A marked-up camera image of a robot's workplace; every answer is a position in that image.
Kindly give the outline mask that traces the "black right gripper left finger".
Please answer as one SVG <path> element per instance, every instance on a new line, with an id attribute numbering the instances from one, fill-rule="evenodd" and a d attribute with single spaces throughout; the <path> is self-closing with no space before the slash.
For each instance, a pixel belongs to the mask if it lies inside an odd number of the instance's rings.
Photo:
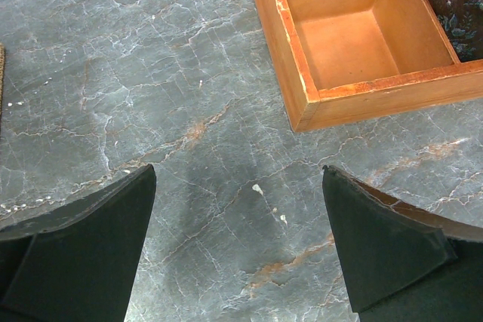
<path id="1" fill-rule="evenodd" d="M 151 164 L 1 230 L 3 321 L 123 321 L 155 200 Z"/>

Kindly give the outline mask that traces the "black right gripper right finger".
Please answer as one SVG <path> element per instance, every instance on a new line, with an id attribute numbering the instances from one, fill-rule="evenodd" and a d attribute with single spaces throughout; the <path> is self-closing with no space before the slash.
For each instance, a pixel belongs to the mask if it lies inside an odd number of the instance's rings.
<path id="1" fill-rule="evenodd" d="M 482 230 L 327 166 L 325 206 L 353 312 L 362 321 L 480 321 Z"/>

